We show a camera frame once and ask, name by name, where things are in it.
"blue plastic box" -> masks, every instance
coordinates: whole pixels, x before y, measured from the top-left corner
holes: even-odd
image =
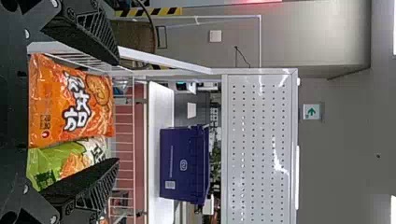
[[[160,167],[160,197],[204,205],[210,186],[209,129],[162,129]]]

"cable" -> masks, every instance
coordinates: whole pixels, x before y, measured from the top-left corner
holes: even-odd
[[[245,58],[245,55],[241,52],[241,50],[239,50],[238,46],[234,46],[235,50],[237,52],[239,52],[239,54],[241,54],[242,58],[244,59],[245,63],[248,64],[248,68],[251,68],[251,64],[248,63],[247,58]]]

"perforated white panel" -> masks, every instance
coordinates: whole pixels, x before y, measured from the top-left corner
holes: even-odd
[[[292,76],[227,79],[226,223],[292,224]]]

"snack picture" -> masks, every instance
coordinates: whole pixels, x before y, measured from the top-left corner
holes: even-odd
[[[40,191],[106,159],[106,139],[86,138],[56,147],[28,150],[26,176]]]
[[[29,148],[114,135],[111,78],[34,54],[29,65]]]

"white display stand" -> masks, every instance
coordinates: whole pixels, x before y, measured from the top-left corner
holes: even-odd
[[[174,126],[174,99],[172,90],[148,84],[148,223],[174,223],[174,201],[160,198],[160,129]]]

